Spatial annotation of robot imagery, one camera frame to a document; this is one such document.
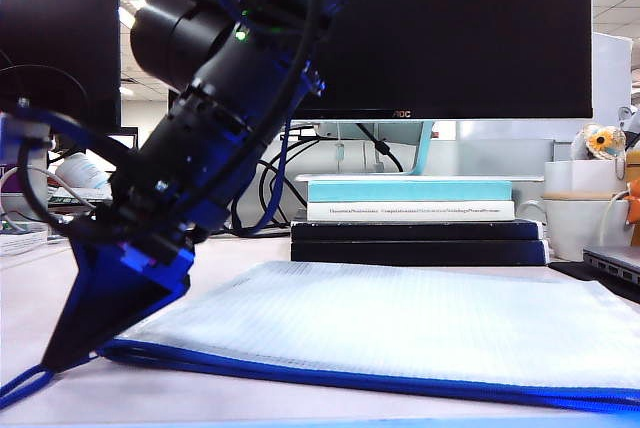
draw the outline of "desk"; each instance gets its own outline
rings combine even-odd
[[[288,238],[209,240],[197,247],[187,297],[207,292],[258,262],[288,258]],[[6,382],[40,361],[76,267],[66,242],[0,262],[0,376]],[[564,277],[543,267],[455,270],[539,279]],[[2,412],[0,424],[532,415],[583,416],[546,408],[142,369],[97,359],[60,375],[40,393]]]

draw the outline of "blue zipper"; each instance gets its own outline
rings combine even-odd
[[[637,389],[550,388],[310,370],[242,361],[155,343],[122,339],[114,339],[106,343],[98,350],[98,354],[116,362],[241,378],[551,406],[581,411],[640,412],[640,390]]]

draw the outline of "white cup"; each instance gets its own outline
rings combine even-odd
[[[109,175],[94,165],[84,153],[74,153],[64,160],[56,170],[71,188],[102,188]]]
[[[616,200],[607,211],[608,204],[608,200],[529,200],[520,205],[518,216],[522,217],[528,206],[543,211],[554,256],[582,261],[586,246],[631,244],[634,225],[626,223],[629,202]]]
[[[622,159],[550,161],[544,164],[545,193],[619,193],[625,189]]]

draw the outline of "laptop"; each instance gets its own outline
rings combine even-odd
[[[598,270],[640,285],[640,246],[589,246],[583,260]]]

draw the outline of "black book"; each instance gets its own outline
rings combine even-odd
[[[530,220],[464,222],[307,221],[301,209],[291,222],[296,241],[540,240],[542,225]]]
[[[542,266],[542,240],[292,241],[291,261],[392,266]]]

